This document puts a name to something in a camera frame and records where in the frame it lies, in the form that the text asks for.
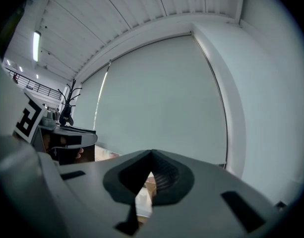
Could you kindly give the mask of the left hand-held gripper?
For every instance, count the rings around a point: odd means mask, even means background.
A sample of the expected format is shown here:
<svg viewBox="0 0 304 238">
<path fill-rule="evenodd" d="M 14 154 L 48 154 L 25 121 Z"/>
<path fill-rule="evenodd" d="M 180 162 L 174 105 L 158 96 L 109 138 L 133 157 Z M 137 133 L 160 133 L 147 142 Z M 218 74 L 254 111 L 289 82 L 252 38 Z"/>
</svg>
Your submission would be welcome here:
<svg viewBox="0 0 304 238">
<path fill-rule="evenodd" d="M 29 91 L 18 87 L 3 69 L 1 60 L 0 136 L 14 136 L 37 152 L 49 154 L 60 165 L 95 160 L 95 132 L 58 125 L 55 113 L 48 111 Z M 76 159 L 80 148 L 84 152 Z"/>
</svg>

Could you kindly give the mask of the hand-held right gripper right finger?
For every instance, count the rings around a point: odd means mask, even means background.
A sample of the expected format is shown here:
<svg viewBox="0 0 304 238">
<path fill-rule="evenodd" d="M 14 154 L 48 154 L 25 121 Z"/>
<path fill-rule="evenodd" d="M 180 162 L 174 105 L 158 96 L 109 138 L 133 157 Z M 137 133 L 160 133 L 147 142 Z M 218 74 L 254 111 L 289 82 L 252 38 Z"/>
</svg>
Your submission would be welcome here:
<svg viewBox="0 0 304 238">
<path fill-rule="evenodd" d="M 259 238 L 282 212 L 225 169 L 152 150 L 156 196 L 141 238 Z"/>
</svg>

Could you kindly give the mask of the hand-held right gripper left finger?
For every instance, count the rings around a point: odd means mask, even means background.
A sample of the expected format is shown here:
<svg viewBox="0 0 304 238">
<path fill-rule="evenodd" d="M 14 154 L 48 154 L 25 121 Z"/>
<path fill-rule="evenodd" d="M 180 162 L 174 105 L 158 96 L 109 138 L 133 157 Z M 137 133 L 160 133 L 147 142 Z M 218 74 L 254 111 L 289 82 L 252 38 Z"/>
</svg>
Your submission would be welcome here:
<svg viewBox="0 0 304 238">
<path fill-rule="evenodd" d="M 48 154 L 38 155 L 47 191 L 63 228 L 61 238 L 134 238 L 139 224 L 137 192 L 148 175 L 140 174 L 150 151 L 81 164 L 58 166 Z"/>
</svg>

